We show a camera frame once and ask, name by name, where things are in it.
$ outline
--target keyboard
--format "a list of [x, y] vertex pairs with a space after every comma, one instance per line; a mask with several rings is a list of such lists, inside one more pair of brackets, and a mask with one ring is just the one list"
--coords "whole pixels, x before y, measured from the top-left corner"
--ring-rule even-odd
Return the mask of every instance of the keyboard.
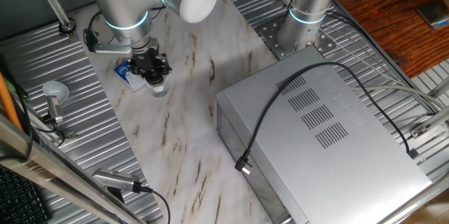
[[49, 220], [43, 197], [33, 183], [0, 166], [0, 223], [44, 224]]

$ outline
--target metal enclosure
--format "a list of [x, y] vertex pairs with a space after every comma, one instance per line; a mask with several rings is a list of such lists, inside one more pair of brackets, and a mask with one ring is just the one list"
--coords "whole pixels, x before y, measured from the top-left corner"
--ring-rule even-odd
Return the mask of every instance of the metal enclosure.
[[[308, 47], [215, 95], [217, 132], [237, 159], [286, 79], [324, 62]], [[274, 223], [378, 223], [431, 181], [330, 66], [274, 102], [251, 151], [248, 182]]]

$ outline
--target metal base plate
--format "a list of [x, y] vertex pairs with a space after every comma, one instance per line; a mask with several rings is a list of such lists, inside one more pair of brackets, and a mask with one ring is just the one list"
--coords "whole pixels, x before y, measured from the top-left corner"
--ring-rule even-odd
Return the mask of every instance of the metal base plate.
[[[278, 60], [282, 60], [289, 55], [294, 54], [296, 51], [287, 51], [283, 47], [279, 45], [277, 35], [279, 28], [281, 27], [284, 17], [278, 18], [267, 24], [263, 24], [258, 27], [259, 35], [262, 37], [263, 42], [268, 46], [268, 48], [273, 52], [273, 54], [278, 58]], [[325, 55], [329, 52], [335, 50], [337, 44], [329, 38], [329, 36], [323, 33], [321, 30], [319, 31], [319, 40], [315, 42], [314, 46], [318, 49], [321, 55]]]

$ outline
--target ventilation slot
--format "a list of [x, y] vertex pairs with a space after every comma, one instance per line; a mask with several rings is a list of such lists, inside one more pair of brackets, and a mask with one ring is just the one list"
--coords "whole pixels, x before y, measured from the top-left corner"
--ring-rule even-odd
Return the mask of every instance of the ventilation slot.
[[320, 100], [320, 98], [318, 98], [315, 92], [312, 89], [308, 89], [305, 92], [300, 93], [295, 97], [289, 99], [288, 102], [290, 103], [290, 105], [293, 106], [295, 111], [298, 112], [301, 109], [308, 107], [309, 105], [315, 103], [318, 100]]
[[343, 126], [340, 123], [336, 123], [316, 134], [315, 137], [326, 149], [347, 135], [348, 133]]
[[304, 115], [303, 117], [301, 117], [301, 119], [305, 122], [309, 129], [313, 129], [316, 126], [319, 126], [322, 123], [328, 121], [332, 117], [334, 116], [329, 111], [329, 109], [325, 105], [322, 105]]
[[[284, 86], [288, 80], [292, 79], [293, 76], [289, 76], [286, 79], [280, 81], [279, 83], [276, 84], [276, 86], [278, 86], [279, 90], [282, 88], [282, 86]], [[295, 80], [293, 80], [289, 85], [287, 85], [287, 87], [282, 91], [282, 94], [287, 94], [303, 85], [306, 84], [306, 81], [302, 78], [302, 77], [297, 77]]]

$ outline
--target marble surface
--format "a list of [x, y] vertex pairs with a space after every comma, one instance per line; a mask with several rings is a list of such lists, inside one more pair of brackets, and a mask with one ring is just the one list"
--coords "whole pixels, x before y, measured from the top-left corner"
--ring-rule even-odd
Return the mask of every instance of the marble surface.
[[[79, 37], [97, 11], [92, 5], [71, 14]], [[175, 224], [271, 223], [215, 132], [213, 95], [275, 57], [230, 0], [218, 0], [194, 25], [172, 11], [162, 11], [153, 25], [159, 52], [173, 68], [163, 98], [152, 97], [146, 86], [129, 91], [113, 71], [123, 58], [87, 52], [149, 186], [166, 197]]]

